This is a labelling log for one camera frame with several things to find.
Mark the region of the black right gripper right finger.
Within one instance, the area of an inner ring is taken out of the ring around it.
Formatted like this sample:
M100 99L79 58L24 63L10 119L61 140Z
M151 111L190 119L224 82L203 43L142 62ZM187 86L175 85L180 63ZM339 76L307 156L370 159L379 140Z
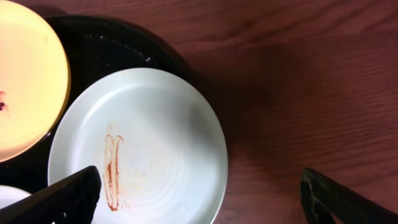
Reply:
M300 201L309 224L334 223L334 217L348 224L397 223L396 213L311 168L303 170Z

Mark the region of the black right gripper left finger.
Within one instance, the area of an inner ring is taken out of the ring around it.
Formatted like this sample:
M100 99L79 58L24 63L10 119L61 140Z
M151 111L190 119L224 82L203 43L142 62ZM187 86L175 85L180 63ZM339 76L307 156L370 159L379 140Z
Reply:
M101 178L88 166L1 209L1 223L82 223L93 220Z

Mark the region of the yellow plate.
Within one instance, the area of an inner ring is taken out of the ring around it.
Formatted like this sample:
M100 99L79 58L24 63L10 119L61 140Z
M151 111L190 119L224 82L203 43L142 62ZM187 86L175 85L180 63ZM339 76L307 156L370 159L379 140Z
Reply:
M22 154L53 128L70 92L67 55L31 9L1 1L1 160Z

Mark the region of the light blue plate front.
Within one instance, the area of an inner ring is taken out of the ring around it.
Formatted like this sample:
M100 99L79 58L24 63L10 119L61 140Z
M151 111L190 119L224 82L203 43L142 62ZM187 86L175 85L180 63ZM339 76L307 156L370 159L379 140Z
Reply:
M30 193L25 190L11 187L8 185L0 186L0 209L7 207L13 203L16 203L26 197L29 197Z

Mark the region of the light blue plate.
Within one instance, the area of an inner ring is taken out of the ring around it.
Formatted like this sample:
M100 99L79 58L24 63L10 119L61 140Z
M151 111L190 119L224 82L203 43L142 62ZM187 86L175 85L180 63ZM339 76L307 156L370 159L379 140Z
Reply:
M48 183L95 166L94 223L213 223L228 179L223 130L203 95L153 68L112 73L67 109Z
M25 190L11 187L8 185L0 186L0 209L7 207L13 203L16 203L26 197L29 197L30 193Z

